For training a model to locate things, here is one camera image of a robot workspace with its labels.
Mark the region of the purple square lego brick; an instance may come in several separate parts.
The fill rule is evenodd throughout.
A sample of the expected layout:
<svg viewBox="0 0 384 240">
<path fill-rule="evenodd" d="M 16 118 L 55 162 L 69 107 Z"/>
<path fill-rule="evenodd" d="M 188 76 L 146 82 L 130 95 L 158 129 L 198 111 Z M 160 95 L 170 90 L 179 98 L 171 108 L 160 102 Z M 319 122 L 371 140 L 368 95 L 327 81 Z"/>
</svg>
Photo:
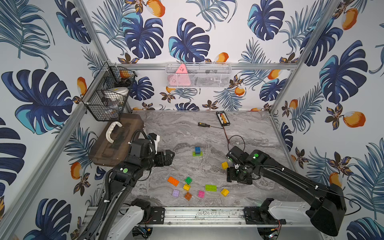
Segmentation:
<svg viewBox="0 0 384 240">
<path fill-rule="evenodd" d="M 173 193 L 172 193 L 172 196 L 173 196 L 174 198 L 178 198 L 178 197 L 179 197 L 179 194 L 180 194 L 180 191 L 174 189 L 174 190 L 173 190 Z"/>
</svg>

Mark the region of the white object in basket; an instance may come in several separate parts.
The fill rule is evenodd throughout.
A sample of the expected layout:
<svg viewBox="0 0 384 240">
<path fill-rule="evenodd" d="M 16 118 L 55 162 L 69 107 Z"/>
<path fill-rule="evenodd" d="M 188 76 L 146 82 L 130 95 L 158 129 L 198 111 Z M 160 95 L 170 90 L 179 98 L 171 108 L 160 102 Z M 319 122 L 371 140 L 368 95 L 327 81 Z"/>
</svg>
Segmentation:
<svg viewBox="0 0 384 240">
<path fill-rule="evenodd" d="M 127 87 L 117 87 L 103 91 L 104 97 L 113 101 L 126 97 L 128 93 L 129 89 Z"/>
</svg>

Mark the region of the lime long base lego brick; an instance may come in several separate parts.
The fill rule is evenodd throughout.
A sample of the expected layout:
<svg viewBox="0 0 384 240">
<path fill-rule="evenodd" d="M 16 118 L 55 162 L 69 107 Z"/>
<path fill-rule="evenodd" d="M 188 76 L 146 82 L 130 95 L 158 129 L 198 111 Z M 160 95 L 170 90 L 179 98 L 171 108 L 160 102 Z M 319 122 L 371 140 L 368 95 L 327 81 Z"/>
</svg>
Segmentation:
<svg viewBox="0 0 384 240">
<path fill-rule="evenodd" d="M 203 156 L 203 152 L 200 152 L 200 153 L 196 153 L 196 152 L 193 152 L 193 156 L 194 157 L 202 157 Z"/>
</svg>

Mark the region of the yellow sloped lego brick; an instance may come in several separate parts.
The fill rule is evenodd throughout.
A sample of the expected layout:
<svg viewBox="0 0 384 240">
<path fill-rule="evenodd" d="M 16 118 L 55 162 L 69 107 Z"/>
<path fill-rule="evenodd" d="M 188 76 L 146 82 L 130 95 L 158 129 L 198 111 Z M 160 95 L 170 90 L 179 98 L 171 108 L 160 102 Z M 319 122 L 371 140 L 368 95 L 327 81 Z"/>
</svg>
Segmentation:
<svg viewBox="0 0 384 240">
<path fill-rule="evenodd" d="M 191 188 L 191 186 L 188 185 L 188 184 L 185 184 L 185 185 L 183 186 L 183 189 L 186 190 L 186 191 L 189 191 L 190 188 Z"/>
</svg>

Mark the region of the brown translucent tool case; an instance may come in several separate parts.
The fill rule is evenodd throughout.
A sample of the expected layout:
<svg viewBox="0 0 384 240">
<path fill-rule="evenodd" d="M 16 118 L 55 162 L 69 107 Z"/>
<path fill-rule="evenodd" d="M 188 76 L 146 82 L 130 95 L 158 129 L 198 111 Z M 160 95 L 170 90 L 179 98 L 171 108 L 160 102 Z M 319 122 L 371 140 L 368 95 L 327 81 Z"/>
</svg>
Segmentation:
<svg viewBox="0 0 384 240">
<path fill-rule="evenodd" d="M 128 155 L 133 133 L 144 128 L 140 115 L 124 113 L 118 122 L 109 122 L 91 147 L 89 158 L 97 166 L 114 167 Z"/>
</svg>

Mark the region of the pink square lego brick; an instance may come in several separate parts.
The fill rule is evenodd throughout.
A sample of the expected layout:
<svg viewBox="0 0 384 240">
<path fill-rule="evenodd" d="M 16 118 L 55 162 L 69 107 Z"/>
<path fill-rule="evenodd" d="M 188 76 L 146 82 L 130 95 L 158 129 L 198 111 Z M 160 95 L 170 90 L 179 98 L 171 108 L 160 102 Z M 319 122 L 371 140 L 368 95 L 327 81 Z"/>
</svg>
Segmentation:
<svg viewBox="0 0 384 240">
<path fill-rule="evenodd" d="M 203 199 L 205 197 L 205 192 L 204 191 L 199 191 L 198 192 L 198 197 Z"/>
</svg>

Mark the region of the pink triangular object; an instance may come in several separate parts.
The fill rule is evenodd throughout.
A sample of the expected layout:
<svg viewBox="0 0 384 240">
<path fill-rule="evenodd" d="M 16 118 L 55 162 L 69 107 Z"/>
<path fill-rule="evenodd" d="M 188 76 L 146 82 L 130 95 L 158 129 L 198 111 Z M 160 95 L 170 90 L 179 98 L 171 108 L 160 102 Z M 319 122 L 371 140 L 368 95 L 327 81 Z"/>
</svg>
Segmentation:
<svg viewBox="0 0 384 240">
<path fill-rule="evenodd" d="M 190 75 L 185 64 L 180 64 L 175 71 L 168 74 L 168 86 L 181 88 L 192 85 Z"/>
</svg>

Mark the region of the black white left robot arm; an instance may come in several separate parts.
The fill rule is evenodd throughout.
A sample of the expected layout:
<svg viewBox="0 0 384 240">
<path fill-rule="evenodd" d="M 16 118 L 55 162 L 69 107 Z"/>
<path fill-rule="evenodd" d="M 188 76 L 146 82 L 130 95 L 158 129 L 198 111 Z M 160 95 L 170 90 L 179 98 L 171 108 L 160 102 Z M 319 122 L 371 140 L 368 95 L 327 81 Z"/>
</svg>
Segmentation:
<svg viewBox="0 0 384 240">
<path fill-rule="evenodd" d="M 151 220 L 151 204 L 141 199 L 135 199 L 120 220 L 116 218 L 136 183 L 143 181 L 145 171 L 173 163 L 175 153 L 158 152 L 155 137 L 143 130 L 134 132 L 126 158 L 107 172 L 104 197 L 79 235 L 80 240 L 123 240 L 134 228 Z"/>
</svg>

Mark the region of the yellow small lego brick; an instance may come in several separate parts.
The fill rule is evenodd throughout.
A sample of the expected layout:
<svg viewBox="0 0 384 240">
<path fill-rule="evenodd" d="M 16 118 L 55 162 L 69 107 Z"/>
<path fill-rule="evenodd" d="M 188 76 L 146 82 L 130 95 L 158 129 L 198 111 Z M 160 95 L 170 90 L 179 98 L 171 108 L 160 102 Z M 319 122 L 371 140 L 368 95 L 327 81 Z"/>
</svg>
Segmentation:
<svg viewBox="0 0 384 240">
<path fill-rule="evenodd" d="M 230 191 L 227 190 L 227 189 L 223 189 L 223 190 L 221 191 L 221 194 L 222 194 L 222 196 L 224 196 L 224 197 L 226 197 L 229 193 L 230 193 Z"/>
</svg>

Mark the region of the brown square lego brick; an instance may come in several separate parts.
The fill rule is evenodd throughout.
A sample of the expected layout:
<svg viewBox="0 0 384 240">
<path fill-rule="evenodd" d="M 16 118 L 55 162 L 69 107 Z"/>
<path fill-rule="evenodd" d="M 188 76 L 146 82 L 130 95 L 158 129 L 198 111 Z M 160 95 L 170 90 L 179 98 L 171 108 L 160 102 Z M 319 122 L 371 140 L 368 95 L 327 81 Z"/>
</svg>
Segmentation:
<svg viewBox="0 0 384 240">
<path fill-rule="evenodd" d="M 190 193 L 190 192 L 187 192 L 186 194 L 185 194 L 185 199 L 187 200 L 187 201 L 190 201 L 191 200 L 191 198 L 192 198 L 192 194 Z"/>
</svg>

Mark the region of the orange long lego brick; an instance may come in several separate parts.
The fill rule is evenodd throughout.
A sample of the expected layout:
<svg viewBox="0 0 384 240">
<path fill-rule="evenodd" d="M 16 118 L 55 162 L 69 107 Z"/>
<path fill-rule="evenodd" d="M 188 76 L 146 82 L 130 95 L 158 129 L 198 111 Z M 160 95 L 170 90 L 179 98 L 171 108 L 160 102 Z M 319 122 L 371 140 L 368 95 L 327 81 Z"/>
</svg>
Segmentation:
<svg viewBox="0 0 384 240">
<path fill-rule="evenodd" d="M 175 186 L 175 187 L 177 187 L 178 184 L 180 183 L 177 179 L 175 179 L 175 178 L 173 178 L 173 177 L 169 177 L 169 178 L 168 178 L 168 182 L 169 182 L 170 184 L 172 184 L 173 186 Z"/>
</svg>

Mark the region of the green square lego brick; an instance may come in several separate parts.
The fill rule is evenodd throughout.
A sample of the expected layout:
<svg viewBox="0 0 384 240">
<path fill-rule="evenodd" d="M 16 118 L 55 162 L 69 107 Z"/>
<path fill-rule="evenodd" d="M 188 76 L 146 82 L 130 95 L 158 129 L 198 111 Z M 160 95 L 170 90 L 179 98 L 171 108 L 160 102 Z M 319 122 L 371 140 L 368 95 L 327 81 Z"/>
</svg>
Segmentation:
<svg viewBox="0 0 384 240">
<path fill-rule="evenodd" d="M 185 179 L 185 182 L 186 182 L 188 185 L 190 185 L 192 181 L 193 181 L 193 180 L 192 180 L 190 177 L 187 177 L 187 178 Z"/>
</svg>

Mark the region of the black yellow screwdriver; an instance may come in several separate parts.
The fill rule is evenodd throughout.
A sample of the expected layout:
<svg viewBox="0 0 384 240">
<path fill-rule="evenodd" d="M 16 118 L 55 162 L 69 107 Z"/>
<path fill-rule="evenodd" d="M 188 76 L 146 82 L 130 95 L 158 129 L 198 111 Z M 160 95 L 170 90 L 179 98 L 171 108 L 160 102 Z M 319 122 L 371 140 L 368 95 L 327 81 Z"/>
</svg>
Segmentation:
<svg viewBox="0 0 384 240">
<path fill-rule="evenodd" d="M 216 126 L 212 126 L 212 125 L 209 125 L 209 124 L 206 124 L 206 123 L 202 123 L 202 122 L 198 122 L 198 126 L 199 127 L 203 127 L 203 128 L 223 129 L 223 127 L 216 127 Z"/>
</svg>

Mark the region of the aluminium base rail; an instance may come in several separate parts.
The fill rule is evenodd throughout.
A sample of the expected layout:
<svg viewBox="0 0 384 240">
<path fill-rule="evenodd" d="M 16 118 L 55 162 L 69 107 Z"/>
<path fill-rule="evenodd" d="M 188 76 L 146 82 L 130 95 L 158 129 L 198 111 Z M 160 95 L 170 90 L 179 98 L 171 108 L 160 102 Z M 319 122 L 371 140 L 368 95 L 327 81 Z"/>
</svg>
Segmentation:
<svg viewBox="0 0 384 240">
<path fill-rule="evenodd" d="M 310 220 L 296 216 L 278 220 L 257 220 L 255 207 L 151 207 L 148 220 L 141 223 L 160 227 L 312 227 Z"/>
</svg>

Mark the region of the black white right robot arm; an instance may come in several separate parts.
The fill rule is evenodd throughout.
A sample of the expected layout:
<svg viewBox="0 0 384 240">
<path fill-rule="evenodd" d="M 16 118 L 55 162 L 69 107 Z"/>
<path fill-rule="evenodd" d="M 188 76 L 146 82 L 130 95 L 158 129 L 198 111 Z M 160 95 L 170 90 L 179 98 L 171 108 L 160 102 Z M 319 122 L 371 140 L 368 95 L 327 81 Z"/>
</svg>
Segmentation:
<svg viewBox="0 0 384 240">
<path fill-rule="evenodd" d="M 341 187 L 336 184 L 326 186 L 316 183 L 286 168 L 260 150 L 248 154 L 238 147 L 233 147 L 226 157 L 238 166 L 227 169 L 228 182 L 251 185 L 252 174 L 270 179 L 310 205 L 306 214 L 314 227 L 327 235 L 338 235 L 347 210 Z"/>
</svg>

